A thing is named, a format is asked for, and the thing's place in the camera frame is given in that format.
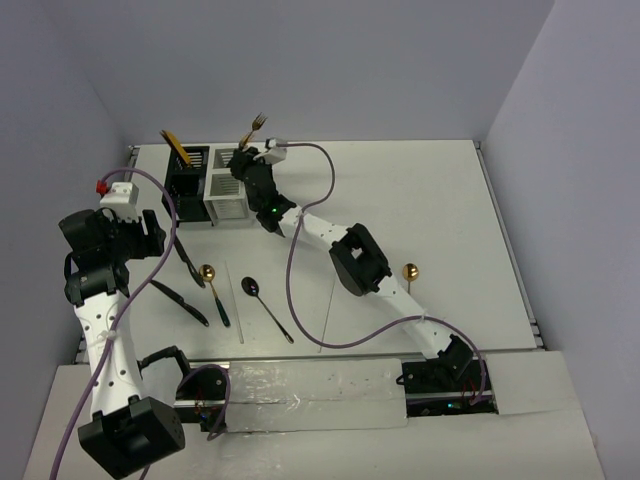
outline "table surface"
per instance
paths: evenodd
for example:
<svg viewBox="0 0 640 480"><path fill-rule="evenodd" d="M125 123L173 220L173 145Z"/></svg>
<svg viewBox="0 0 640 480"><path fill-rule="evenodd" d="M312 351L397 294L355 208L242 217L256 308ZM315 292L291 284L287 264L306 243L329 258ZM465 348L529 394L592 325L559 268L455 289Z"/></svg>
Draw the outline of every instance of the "table surface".
<svg viewBox="0 0 640 480"><path fill-rule="evenodd" d="M471 141L321 142L335 162L333 196L313 213L336 224L362 223L400 276L412 262L420 278L411 292L428 313L467 333L481 350L535 348L496 212ZM231 144L209 144L229 148ZM164 181L169 148L144 145L136 166ZM321 197L330 180L324 157L308 148L291 148L274 167L280 192L298 204ZM161 225L169 217L161 195L134 175L138 207L152 208ZM157 279L202 311L204 328L152 287L131 308L131 329L138 357L177 345L193 360L285 358L354 354L411 354L413 341L395 328L353 349L319 348L302 337L288 311L284 276L289 241L268 234L253 220L240 224L183 224L178 235L196 268L210 263L214 284L231 318L219 321L211 291L198 288L173 253ZM131 285L150 272L157 258L132 261ZM261 297L295 338L286 342L259 302L240 288L252 276ZM301 245L293 268L293 297L298 316L316 338L352 341L393 320L366 301L351 296L337 281L326 252ZM244 343L240 343L237 325Z"/></svg>
<svg viewBox="0 0 640 480"><path fill-rule="evenodd" d="M153 465L147 479L603 480L580 405L566 400L575 393L562 355L517 352L489 354L487 360L492 379L503 380L494 385L498 409L505 405L521 414L410 418L405 427L390 429L234 433L210 443L197 426L185 425L187 447ZM88 379L86 365L58 369L24 480L49 478ZM535 402L517 393L523 388L536 392ZM89 418L87 404L79 424ZM82 451L76 434L58 478L110 479Z"/></svg>

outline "utensil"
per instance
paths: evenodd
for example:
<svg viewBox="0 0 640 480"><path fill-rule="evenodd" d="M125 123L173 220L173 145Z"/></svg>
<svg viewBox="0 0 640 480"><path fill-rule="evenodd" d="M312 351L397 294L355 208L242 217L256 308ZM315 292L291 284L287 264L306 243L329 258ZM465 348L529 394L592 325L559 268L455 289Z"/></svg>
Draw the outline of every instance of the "utensil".
<svg viewBox="0 0 640 480"><path fill-rule="evenodd" d="M187 268L189 269L191 278L193 278L193 280L198 284L200 288L205 288L204 281L202 280L202 276L198 273L198 271L196 270L196 267L193 266L193 263L191 263L191 259L189 258L189 255L187 255L187 251L182 246L182 242L180 241L177 235L176 235L175 242L173 243L173 246L175 247L176 252L178 252L178 256L180 257L180 260L182 260L184 263L187 264Z"/></svg>
<svg viewBox="0 0 640 480"><path fill-rule="evenodd" d="M178 154L180 159L185 163L186 166L191 166L191 157L184 149L184 147L180 144L180 141L176 138L176 136L171 133L169 130L160 130L160 135L164 138L164 141Z"/></svg>
<svg viewBox="0 0 640 480"><path fill-rule="evenodd" d="M418 266L413 263L407 263L402 268L402 276L407 281L407 293L411 295L411 283L415 282L420 276Z"/></svg>
<svg viewBox="0 0 640 480"><path fill-rule="evenodd" d="M276 322L276 325L278 325L278 328L280 329L280 331L284 335L284 338L286 338L289 343L293 343L293 338L291 337L291 335L289 335L289 332L287 332L285 330L285 328L278 321L278 319L275 317L275 315L273 313L271 313L271 310L269 310L269 307L267 307L265 305L265 303L262 301L262 299L260 298L260 295L259 295L260 287L258 286L258 282L256 282L251 277L244 277L242 279L242 282L240 282L240 284L242 285L242 289L244 290L244 293L246 293L250 297L256 297L258 299L258 301L262 304L262 306L267 311L267 313L271 316L273 321Z"/></svg>
<svg viewBox="0 0 640 480"><path fill-rule="evenodd" d="M267 117L263 115L262 112L260 112L258 116L253 119L253 122L251 122L251 131L247 133L244 137L242 137L242 139L240 140L240 143L238 143L238 147L240 147L241 150L243 150L244 147L247 146L247 143L251 141L251 139L253 138L253 135L262 128L262 126L264 125L264 122L266 121L267 121Z"/></svg>
<svg viewBox="0 0 640 480"><path fill-rule="evenodd" d="M189 312L189 314L193 318L198 320L205 327L209 326L209 321L207 320L207 317L205 317L202 313L200 313L198 309L196 309L195 307L192 307L187 302L185 302L184 298L182 298L180 294L176 293L175 291L167 287L164 283L160 283L157 280L151 280L151 285L156 287L158 290L164 293L167 297L169 297L171 300L173 300L182 308L184 308L187 312Z"/></svg>
<svg viewBox="0 0 640 480"><path fill-rule="evenodd" d="M211 265L205 264L205 265L202 265L200 267L200 276L202 277L202 279L205 282L207 282L209 285L211 285L211 291L213 292L213 296L216 299L216 307L218 307L218 313L220 314L220 320L222 320L222 323L224 324L225 327L230 327L231 326L231 322L229 321L229 317L227 316L227 312L224 310L224 307L222 306L222 302L218 298L218 292L216 292L216 289L213 286L213 279L216 276L216 271L213 269L213 267Z"/></svg>

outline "black knife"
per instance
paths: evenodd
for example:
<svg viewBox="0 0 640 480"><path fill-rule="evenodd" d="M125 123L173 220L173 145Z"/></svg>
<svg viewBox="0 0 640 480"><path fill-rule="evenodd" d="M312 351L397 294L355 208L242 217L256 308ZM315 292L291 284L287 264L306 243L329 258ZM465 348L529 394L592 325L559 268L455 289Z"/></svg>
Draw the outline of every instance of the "black knife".
<svg viewBox="0 0 640 480"><path fill-rule="evenodd" d="M200 311L198 311L198 309L196 309L195 307L192 307L187 302L185 302L184 298L182 298L182 296L180 296L179 294L177 294L176 292L171 290L164 283L160 283L157 280L151 280L151 285L156 287L158 290L160 290L162 293L164 293L167 297L169 297L171 300L173 300L178 305L180 305L182 308L184 308L187 312L189 312L189 314L191 314L191 316L193 318L198 320L205 327L209 326L209 321L207 320L207 318L202 313L200 313Z"/></svg>
<svg viewBox="0 0 640 480"><path fill-rule="evenodd" d="M196 267L193 266L193 263L191 263L191 259L189 258L189 255L187 255L187 251L182 246L182 242L178 239L177 235L175 241L173 242L173 246L176 248L176 252L178 252L180 260L187 264L189 273L191 274L191 278L193 278L193 280L198 284L198 286L200 286L200 288L205 288L202 277L196 270Z"/></svg>

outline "spoon handle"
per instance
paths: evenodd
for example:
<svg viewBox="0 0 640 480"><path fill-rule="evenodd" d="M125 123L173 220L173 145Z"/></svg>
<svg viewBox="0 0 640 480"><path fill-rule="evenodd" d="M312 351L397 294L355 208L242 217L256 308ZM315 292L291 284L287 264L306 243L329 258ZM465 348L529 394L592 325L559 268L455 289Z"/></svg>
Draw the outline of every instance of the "spoon handle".
<svg viewBox="0 0 640 480"><path fill-rule="evenodd" d="M267 313L271 316L273 321L276 322L276 325L278 325L278 328L280 329L280 331L284 335L284 338L287 339L287 342L293 343L293 337L291 335L289 335L289 332L287 332L287 330L282 326L282 324L278 321L278 319L275 317L275 315L273 313L271 313L271 310L269 310L269 307L267 307L265 305L265 303L262 301L262 299L260 297L256 296L256 298L260 301L260 303L262 304L264 309L267 311Z"/></svg>
<svg viewBox="0 0 640 480"><path fill-rule="evenodd" d="M231 322L229 321L229 316L227 315L226 310L222 306L222 302L218 298L218 292L216 292L216 289L213 286L213 283L210 283L209 285L211 285L211 291L213 292L213 297L216 299L216 307L218 307L218 313L220 314L220 320L222 320L222 323L224 324L225 327L230 327L231 326Z"/></svg>

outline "gold spoon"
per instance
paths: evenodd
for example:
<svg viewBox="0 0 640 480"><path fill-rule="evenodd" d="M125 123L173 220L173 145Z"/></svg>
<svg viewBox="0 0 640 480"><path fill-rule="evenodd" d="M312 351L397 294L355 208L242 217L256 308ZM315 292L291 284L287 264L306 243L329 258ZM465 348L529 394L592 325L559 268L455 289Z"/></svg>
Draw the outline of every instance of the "gold spoon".
<svg viewBox="0 0 640 480"><path fill-rule="evenodd" d="M222 306L222 302L218 298L218 293L216 292L216 289L213 286L213 279L216 276L216 271L213 269L211 265L204 264L200 267L199 273L200 273L200 276L202 277L202 280L204 280L209 285L211 285L211 291L213 292L213 296L216 299L216 307L218 307L220 320L222 320L222 323L224 324L225 327L230 327L231 322L229 321L227 312L224 310L224 307Z"/></svg>
<svg viewBox="0 0 640 480"><path fill-rule="evenodd" d="M411 282L415 282L420 276L418 266L413 263L407 263L402 268L402 276L407 281L407 293L411 295Z"/></svg>

